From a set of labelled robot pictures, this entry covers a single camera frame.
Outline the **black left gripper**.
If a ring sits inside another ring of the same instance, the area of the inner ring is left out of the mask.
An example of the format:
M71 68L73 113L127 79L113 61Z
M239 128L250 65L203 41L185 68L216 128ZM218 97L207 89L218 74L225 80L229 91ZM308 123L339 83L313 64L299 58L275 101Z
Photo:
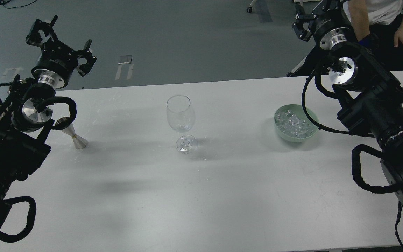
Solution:
M33 77L39 79L43 73L54 73L57 79L55 88L65 88L75 68L84 77L91 72L97 58L90 51L91 39L88 39L82 50L76 51L58 41L53 29L57 19L57 15L50 22L36 19L26 36L26 44L41 48L41 54L31 70ZM45 43L40 32L43 32L45 38L49 38ZM78 59L82 58L85 63L78 65Z

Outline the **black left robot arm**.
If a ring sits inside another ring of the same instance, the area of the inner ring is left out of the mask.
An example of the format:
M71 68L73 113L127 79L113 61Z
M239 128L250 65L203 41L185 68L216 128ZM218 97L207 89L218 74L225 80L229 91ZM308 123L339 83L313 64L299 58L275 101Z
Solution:
M18 74L9 83L0 83L0 241L15 243L24 239L35 224L37 206L30 196L6 198L11 184L24 181L46 160L51 147L46 144L51 130L72 137L76 149L88 141L75 133L75 101L57 96L65 88L74 70L85 76L92 70L96 57L92 41L83 50L74 50L58 40L53 29L58 16L51 21L35 20L26 43L39 47L41 54L31 78Z

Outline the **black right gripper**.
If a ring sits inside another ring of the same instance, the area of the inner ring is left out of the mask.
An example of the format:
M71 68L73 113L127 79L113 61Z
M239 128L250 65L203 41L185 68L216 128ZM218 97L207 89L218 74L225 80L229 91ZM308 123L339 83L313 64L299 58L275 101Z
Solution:
M321 0L312 14L296 14L292 24L298 39L309 41L311 36L322 50L353 40L353 29L344 16L342 7L348 0ZM310 30L304 28L310 22Z

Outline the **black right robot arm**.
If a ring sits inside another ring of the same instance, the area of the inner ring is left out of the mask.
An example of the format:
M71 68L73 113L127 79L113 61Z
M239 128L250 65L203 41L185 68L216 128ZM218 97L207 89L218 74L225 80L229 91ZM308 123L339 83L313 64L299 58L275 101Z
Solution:
M310 13L304 11L301 3L295 6L292 28L298 39L314 38L322 50L328 51L307 77L301 105L307 119L320 130L376 139L380 150L368 145L357 145L352 150L352 177L363 190L396 194L395 225L398 225L403 209L403 88L369 49L356 42L353 29L342 14L343 3L343 0L322 0ZM347 131L326 127L310 116L305 94L312 80L324 96L340 103L337 119ZM364 181L362 152L380 159L388 185L369 185Z

